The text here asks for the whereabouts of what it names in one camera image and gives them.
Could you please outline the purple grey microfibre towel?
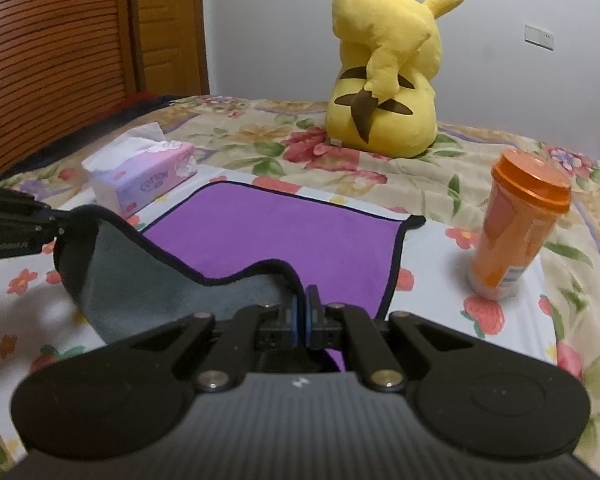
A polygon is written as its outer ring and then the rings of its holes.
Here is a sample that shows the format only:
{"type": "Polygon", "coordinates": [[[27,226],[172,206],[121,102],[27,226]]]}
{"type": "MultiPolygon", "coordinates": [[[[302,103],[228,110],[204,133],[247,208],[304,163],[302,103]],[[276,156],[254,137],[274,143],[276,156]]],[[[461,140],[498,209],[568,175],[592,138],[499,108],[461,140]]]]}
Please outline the purple grey microfibre towel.
{"type": "Polygon", "coordinates": [[[197,312],[227,321],[252,304],[290,307],[310,286],[326,301],[383,318],[405,235],[424,222],[223,181],[143,231],[99,206],[73,209],[54,265],[108,344],[197,312]]]}

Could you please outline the pink tissue box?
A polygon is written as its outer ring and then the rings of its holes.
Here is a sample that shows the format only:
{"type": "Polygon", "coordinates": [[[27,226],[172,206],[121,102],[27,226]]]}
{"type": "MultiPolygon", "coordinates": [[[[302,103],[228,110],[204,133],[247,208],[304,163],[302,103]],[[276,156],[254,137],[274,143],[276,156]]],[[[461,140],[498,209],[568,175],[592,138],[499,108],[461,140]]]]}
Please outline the pink tissue box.
{"type": "Polygon", "coordinates": [[[129,218],[197,172],[195,147],[155,122],[132,128],[82,162],[96,203],[129,218]]]}

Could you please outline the wooden slatted headboard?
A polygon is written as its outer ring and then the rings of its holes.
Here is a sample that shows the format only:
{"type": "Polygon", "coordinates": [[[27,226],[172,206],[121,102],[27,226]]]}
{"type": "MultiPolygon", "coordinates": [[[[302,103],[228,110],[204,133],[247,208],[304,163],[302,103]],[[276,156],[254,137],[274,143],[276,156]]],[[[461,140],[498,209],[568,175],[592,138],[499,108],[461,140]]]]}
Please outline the wooden slatted headboard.
{"type": "Polygon", "coordinates": [[[0,177],[138,90],[131,0],[0,0],[0,177]]]}

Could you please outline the orange lidded plastic cup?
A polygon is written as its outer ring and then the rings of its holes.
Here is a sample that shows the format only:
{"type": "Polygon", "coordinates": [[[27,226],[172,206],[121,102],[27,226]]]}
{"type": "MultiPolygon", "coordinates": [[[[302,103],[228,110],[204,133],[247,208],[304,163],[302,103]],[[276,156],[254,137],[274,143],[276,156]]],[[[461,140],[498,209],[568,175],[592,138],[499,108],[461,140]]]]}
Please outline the orange lidded plastic cup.
{"type": "Polygon", "coordinates": [[[491,169],[492,186],[467,278],[489,300],[511,295],[570,209],[571,181],[535,154],[509,148],[491,169]]]}

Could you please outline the wooden door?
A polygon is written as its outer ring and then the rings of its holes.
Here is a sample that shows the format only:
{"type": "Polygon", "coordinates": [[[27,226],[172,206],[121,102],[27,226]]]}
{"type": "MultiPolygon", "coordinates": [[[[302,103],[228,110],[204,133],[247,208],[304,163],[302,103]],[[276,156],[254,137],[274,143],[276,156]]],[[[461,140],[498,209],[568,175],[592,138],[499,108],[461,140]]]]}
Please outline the wooden door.
{"type": "Polygon", "coordinates": [[[172,96],[209,92],[202,0],[130,0],[138,86],[172,96]]]}

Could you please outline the floral bed quilt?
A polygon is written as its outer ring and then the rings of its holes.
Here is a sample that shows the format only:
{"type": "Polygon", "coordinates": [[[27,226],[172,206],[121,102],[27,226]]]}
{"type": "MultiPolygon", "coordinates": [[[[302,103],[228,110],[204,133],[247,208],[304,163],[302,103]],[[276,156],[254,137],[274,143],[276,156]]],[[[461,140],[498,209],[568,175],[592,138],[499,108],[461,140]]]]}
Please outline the floral bed quilt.
{"type": "MultiPolygon", "coordinates": [[[[337,205],[356,200],[397,214],[445,223],[458,249],[475,244],[486,211],[490,170],[506,148],[531,152],[570,177],[573,202],[544,246],[546,292],[536,302],[555,335],[541,351],[585,385],[592,416],[577,454],[600,474],[600,161],[498,130],[443,125],[425,154],[388,159],[327,140],[324,104],[227,96],[158,98],[42,148],[5,170],[0,185],[52,206],[86,200],[82,164],[122,132],[154,122],[171,139],[196,148],[215,179],[241,172],[268,188],[322,191],[337,205]]],[[[52,253],[0,261],[0,474],[23,454],[8,416],[12,387],[30,370],[93,348],[86,319],[59,289],[52,253]]]]}

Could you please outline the yellow Pikachu plush toy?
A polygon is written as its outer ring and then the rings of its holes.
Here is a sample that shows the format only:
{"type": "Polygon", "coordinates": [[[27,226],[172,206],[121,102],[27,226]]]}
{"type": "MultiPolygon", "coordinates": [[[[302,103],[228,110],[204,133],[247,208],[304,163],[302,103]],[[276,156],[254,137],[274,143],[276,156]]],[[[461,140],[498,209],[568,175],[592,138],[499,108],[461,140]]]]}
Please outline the yellow Pikachu plush toy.
{"type": "Polygon", "coordinates": [[[330,142],[391,158],[428,150],[438,134],[437,19],[464,1],[332,0],[341,67],[326,110],[330,142]]]}

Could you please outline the white wall switch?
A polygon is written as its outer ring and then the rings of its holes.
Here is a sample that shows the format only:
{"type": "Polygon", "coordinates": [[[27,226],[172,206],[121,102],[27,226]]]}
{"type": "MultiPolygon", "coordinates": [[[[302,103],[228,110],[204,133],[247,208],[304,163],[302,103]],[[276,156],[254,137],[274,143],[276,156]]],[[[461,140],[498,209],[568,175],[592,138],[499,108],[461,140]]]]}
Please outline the white wall switch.
{"type": "Polygon", "coordinates": [[[554,35],[531,25],[524,25],[524,41],[545,50],[555,50],[554,35]]]}

